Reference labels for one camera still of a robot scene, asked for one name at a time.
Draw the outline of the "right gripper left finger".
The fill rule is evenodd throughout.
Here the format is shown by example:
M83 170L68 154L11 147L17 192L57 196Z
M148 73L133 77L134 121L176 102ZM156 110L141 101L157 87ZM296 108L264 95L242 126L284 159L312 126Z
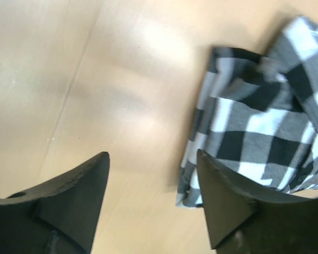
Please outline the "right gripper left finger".
M0 253L90 253L107 186L101 152L42 184L0 198Z

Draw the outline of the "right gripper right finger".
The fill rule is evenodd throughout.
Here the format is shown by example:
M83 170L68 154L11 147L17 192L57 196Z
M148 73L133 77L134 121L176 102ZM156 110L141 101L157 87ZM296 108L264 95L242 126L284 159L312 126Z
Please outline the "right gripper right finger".
M197 153L211 248L217 253L318 253L318 198L262 186Z

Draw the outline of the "black white checkered shirt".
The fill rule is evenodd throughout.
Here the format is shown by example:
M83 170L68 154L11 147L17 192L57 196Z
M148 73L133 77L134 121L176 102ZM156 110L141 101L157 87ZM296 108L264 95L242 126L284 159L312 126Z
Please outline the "black white checkered shirt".
M197 152L284 193L318 189L318 24L299 16L267 53L213 47L176 205L202 206Z

